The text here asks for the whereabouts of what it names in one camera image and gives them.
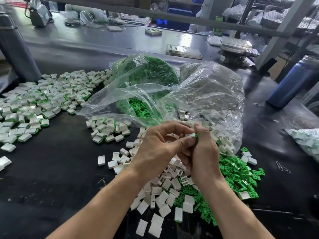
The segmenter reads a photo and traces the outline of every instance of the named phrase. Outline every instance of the forearm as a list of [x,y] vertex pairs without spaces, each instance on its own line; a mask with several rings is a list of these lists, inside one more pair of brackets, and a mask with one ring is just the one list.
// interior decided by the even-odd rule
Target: forearm
[[201,189],[224,239],[270,239],[273,236],[235,195],[225,179],[210,179]]
[[47,239],[113,238],[143,182],[131,170],[123,170],[82,210]]

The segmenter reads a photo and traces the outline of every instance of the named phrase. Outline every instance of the person's arm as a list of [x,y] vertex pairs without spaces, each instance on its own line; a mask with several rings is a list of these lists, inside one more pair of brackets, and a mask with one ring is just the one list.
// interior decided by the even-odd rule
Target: person's arm
[[160,174],[175,154],[183,151],[189,154],[187,148],[195,143],[193,138],[181,138],[165,143],[169,140],[166,135],[193,132],[189,125],[177,122],[151,127],[133,162],[47,239],[113,238],[144,185]]
[[221,174],[218,147],[209,130],[199,124],[195,124],[194,129],[198,143],[193,152],[191,175],[212,210],[223,238],[274,239]]

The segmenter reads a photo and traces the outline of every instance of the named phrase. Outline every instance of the blue water bottle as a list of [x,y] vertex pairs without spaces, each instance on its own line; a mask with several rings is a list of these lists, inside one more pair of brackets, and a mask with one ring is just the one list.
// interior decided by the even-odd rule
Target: blue water bottle
[[303,57],[279,83],[266,102],[277,109],[283,109],[311,80],[318,67],[318,59],[308,55]]

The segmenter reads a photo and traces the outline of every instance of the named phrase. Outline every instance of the fingernail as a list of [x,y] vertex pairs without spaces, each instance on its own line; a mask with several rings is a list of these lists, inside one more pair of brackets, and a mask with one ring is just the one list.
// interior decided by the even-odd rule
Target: fingernail
[[195,144],[195,139],[194,138],[190,138],[188,141],[188,145],[191,147]]

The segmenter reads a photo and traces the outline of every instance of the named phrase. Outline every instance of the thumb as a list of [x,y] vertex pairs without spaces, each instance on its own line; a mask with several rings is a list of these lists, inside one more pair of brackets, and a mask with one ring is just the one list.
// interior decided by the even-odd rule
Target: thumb
[[169,143],[169,147],[172,151],[172,153],[175,155],[181,151],[183,151],[186,148],[189,148],[195,144],[195,139],[191,137],[187,138],[180,138],[177,139],[174,142]]
[[210,141],[211,140],[211,133],[208,128],[200,125],[199,123],[194,124],[195,133],[198,134],[198,142],[203,141]]

